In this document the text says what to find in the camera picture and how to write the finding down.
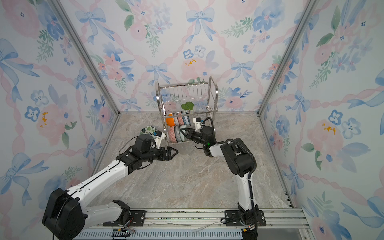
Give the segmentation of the pale green plate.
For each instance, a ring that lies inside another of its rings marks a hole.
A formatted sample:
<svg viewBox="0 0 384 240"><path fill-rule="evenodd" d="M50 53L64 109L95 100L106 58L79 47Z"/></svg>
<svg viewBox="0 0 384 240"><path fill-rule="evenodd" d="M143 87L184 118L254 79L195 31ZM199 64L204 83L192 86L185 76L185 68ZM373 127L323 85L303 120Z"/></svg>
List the pale green plate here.
<svg viewBox="0 0 384 240"><path fill-rule="evenodd" d="M185 129L187 129L188 127L189 127L188 125L179 126L180 139L182 142L188 141L187 137L185 136Z"/></svg>

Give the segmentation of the white bowl orange outside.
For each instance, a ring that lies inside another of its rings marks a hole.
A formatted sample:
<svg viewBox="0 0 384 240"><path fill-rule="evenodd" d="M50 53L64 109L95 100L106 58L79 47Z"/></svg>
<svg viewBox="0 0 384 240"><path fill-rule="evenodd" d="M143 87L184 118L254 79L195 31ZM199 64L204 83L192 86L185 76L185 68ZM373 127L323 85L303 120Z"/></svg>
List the white bowl orange outside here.
<svg viewBox="0 0 384 240"><path fill-rule="evenodd" d="M169 127L174 127L176 125L176 122L175 122L175 119L174 119L174 115L173 114L169 114L166 118L166 124L167 126Z"/></svg>

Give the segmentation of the green leaf pattern bowl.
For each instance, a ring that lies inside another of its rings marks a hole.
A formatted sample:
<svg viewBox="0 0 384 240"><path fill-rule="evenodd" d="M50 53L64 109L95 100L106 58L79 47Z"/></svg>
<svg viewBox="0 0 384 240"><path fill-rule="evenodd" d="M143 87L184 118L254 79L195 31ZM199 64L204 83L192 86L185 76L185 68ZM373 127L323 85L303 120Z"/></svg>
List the green leaf pattern bowl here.
<svg viewBox="0 0 384 240"><path fill-rule="evenodd" d="M146 127L141 129L140 135L151 135L151 136L154 136L156 131L157 131L156 127L146 126Z"/></svg>

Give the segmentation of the stainless steel dish rack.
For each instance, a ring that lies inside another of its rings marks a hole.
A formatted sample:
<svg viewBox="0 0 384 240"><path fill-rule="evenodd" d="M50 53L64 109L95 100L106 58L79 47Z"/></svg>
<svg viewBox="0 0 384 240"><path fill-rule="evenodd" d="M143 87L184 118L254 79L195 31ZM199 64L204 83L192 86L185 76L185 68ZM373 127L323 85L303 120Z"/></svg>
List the stainless steel dish rack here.
<svg viewBox="0 0 384 240"><path fill-rule="evenodd" d="M168 137L168 131L170 129L166 124L166 118L169 114L174 116L189 116L191 126L188 128L195 129L193 118L200 117L205 126L214 127L215 116L219 110L219 88L215 83L213 77L208 79L196 78L191 79L187 83L179 83L172 85L161 85L158 81L155 81L155 100L157 101L160 116L163 123L163 131L166 133L167 144L171 143ZM181 104L186 102L194 103L193 111L184 111L181 108Z"/></svg>

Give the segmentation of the dark blue flower bowl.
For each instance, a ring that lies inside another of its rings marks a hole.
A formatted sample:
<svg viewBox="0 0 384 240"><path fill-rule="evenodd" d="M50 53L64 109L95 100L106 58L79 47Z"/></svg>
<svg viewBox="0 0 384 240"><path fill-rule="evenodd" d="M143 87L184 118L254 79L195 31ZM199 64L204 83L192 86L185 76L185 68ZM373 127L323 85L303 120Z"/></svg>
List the dark blue flower bowl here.
<svg viewBox="0 0 384 240"><path fill-rule="evenodd" d="M175 138L177 143L181 143L181 137L180 137L180 132L179 132L179 126L174 126L174 131L175 131Z"/></svg>

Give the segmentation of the blue white patterned plate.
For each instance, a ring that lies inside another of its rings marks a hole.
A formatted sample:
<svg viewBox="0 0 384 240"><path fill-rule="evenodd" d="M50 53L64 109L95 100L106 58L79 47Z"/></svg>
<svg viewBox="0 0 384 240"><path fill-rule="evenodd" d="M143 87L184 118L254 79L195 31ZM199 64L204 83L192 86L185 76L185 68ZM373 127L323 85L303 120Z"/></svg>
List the blue white patterned plate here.
<svg viewBox="0 0 384 240"><path fill-rule="evenodd" d="M183 116L183 121L184 121L185 125L187 125L188 127L191 126L191 121L190 121L189 116Z"/></svg>

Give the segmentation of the black white floral bowl front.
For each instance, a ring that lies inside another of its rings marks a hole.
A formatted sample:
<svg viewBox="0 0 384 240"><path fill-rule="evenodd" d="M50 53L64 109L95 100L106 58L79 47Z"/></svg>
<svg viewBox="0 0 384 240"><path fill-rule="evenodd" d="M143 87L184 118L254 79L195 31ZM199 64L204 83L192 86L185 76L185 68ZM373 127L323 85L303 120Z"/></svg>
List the black white floral bowl front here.
<svg viewBox="0 0 384 240"><path fill-rule="evenodd" d="M171 143L177 143L176 135L175 135L175 126L170 127L170 129L168 131L168 137L169 137L169 141Z"/></svg>

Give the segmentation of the black white floral bowl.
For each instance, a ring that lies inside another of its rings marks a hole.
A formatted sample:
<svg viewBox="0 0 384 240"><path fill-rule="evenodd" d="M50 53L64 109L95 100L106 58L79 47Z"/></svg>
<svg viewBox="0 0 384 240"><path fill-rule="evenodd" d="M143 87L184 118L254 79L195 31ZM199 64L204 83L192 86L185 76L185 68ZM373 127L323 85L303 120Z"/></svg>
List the black white floral bowl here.
<svg viewBox="0 0 384 240"><path fill-rule="evenodd" d="M178 119L178 122L179 122L180 126L185 124L182 116L177 116L177 119Z"/></svg>
<svg viewBox="0 0 384 240"><path fill-rule="evenodd" d="M177 143L176 135L175 135L175 126L170 127L170 129L168 131L168 137L169 137L169 141L171 143Z"/></svg>

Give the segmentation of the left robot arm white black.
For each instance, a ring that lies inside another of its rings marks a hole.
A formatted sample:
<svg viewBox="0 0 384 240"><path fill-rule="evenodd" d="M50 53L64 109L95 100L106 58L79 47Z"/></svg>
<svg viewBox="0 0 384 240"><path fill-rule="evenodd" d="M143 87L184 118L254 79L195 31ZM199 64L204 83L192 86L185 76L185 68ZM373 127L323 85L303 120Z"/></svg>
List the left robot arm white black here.
<svg viewBox="0 0 384 240"><path fill-rule="evenodd" d="M120 153L107 167L87 180L66 190L54 190L48 199L42 224L59 240L72 240L89 227L114 222L126 227L133 220L131 208L121 200L106 205L89 207L89 203L136 170L144 169L154 161L170 161L178 150L161 145L165 135L136 136L134 145Z"/></svg>

